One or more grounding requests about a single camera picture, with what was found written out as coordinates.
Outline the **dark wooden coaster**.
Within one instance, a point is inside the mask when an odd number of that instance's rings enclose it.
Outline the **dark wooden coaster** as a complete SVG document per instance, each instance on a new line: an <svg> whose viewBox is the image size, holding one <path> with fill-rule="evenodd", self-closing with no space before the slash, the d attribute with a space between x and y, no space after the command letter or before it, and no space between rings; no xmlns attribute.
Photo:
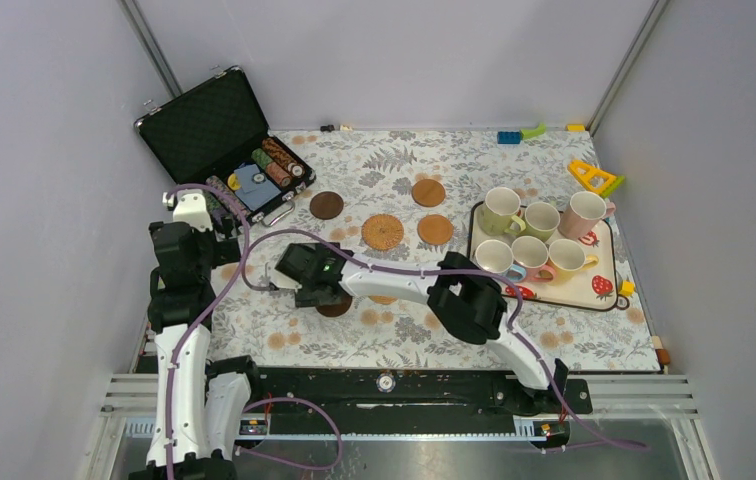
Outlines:
<svg viewBox="0 0 756 480"><path fill-rule="evenodd" d="M344 297L343 301L339 304L316 306L315 310L324 317L337 318L348 312L351 304L352 298Z"/></svg>
<svg viewBox="0 0 756 480"><path fill-rule="evenodd" d="M344 205L344 200L338 193L324 191L311 199L309 211L317 219L331 220L342 212Z"/></svg>

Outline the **woven rattan coaster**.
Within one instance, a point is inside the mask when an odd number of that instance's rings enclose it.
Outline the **woven rattan coaster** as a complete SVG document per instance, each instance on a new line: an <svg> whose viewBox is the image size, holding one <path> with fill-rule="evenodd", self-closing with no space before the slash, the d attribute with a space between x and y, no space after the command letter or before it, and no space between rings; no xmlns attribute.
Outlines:
<svg viewBox="0 0 756 480"><path fill-rule="evenodd" d="M368 218L361 227L361 236L367 246L387 251L399 245L404 238L404 226L395 216L378 214Z"/></svg>
<svg viewBox="0 0 756 480"><path fill-rule="evenodd" d="M397 298L387 296L369 296L369 299L381 305L390 305L397 301Z"/></svg>

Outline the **light wooden coaster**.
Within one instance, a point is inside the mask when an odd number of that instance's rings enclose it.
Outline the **light wooden coaster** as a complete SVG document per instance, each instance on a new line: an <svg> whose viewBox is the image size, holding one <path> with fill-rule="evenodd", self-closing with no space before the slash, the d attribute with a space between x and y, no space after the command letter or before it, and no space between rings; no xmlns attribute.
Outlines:
<svg viewBox="0 0 756 480"><path fill-rule="evenodd" d="M440 205L445 200L446 190L437 180L422 179L413 185L411 196L418 205L431 208Z"/></svg>
<svg viewBox="0 0 756 480"><path fill-rule="evenodd" d="M439 246L448 243L454 234L454 226L445 216L426 215L417 225L420 239L429 245Z"/></svg>

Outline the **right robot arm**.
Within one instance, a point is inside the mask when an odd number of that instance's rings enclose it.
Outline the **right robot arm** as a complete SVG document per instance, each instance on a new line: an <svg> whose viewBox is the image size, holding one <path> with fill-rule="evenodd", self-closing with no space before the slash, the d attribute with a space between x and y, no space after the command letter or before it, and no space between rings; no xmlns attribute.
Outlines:
<svg viewBox="0 0 756 480"><path fill-rule="evenodd" d="M567 367L546 356L519 326L521 307L509 306L503 295L506 278L462 254L413 264L356 254L333 243L292 243L275 271L294 282L299 308L371 296L425 305L452 337L491 350L515 374L537 410L551 412L567 398Z"/></svg>

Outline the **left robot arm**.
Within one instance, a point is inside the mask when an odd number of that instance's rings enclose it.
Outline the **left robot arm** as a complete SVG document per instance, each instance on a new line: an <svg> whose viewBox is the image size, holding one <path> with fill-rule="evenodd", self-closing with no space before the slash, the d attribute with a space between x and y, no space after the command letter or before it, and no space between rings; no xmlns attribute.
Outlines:
<svg viewBox="0 0 756 480"><path fill-rule="evenodd" d="M212 314L223 298L211 273L240 258L236 235L214 227L205 198L212 190L177 186L163 197L171 221L148 227L158 261L147 310L156 348L156 416L145 465L132 479L236 478L240 418L263 401L265 387L250 356L208 360Z"/></svg>

